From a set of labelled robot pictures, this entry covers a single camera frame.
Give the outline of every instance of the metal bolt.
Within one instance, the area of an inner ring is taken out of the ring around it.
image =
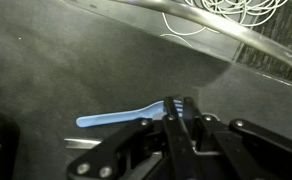
[[[206,119],[206,121],[211,121],[212,117],[211,116],[206,116],[205,119]]]
[[[113,173],[113,169],[109,166],[103,167],[99,170],[99,176],[101,178],[107,178],[109,176],[111,176]]]
[[[148,124],[148,121],[146,119],[142,120],[142,125],[146,126]]]
[[[168,116],[168,119],[172,121],[172,120],[175,119],[175,117],[174,117],[173,115],[169,115],[169,116]]]
[[[243,121],[236,121],[236,125],[241,127],[244,125],[244,123],[243,123]]]
[[[88,163],[83,163],[77,167],[78,174],[85,174],[89,171],[90,165]]]

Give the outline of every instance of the screw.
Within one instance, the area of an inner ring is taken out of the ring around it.
[[[85,174],[89,171],[90,165],[88,163],[83,163],[77,167],[78,174]]]
[[[243,121],[236,121],[237,126],[242,127],[244,125]]]
[[[99,170],[99,176],[101,178],[108,178],[113,173],[113,169],[109,166],[103,167]]]
[[[146,119],[142,120],[142,125],[146,126],[148,124],[148,121]]]
[[[212,117],[211,116],[206,116],[205,119],[206,119],[206,121],[211,121]]]
[[[172,121],[172,120],[175,119],[175,117],[174,117],[173,115],[169,115],[169,116],[168,116],[168,119]]]

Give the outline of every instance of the metal rod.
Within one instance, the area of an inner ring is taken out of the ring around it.
[[[200,8],[191,7],[169,0],[110,0],[151,10],[171,14],[189,21],[201,24],[219,31],[227,36],[239,40],[270,56],[281,60],[292,67],[292,50],[263,36],[251,29],[245,28],[236,22],[229,21],[220,16]]]

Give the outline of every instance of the blue plastic piece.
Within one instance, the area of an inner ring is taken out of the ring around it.
[[[181,116],[182,109],[183,109],[182,102],[178,100],[174,100],[174,102],[175,102],[175,107],[179,115]],[[137,118],[153,118],[155,114],[165,112],[164,109],[165,109],[164,101],[158,101],[145,108],[137,109],[133,111],[79,117],[76,120],[76,124],[79,127],[91,127],[91,126],[98,126],[98,125],[104,125],[104,124],[131,121]]]

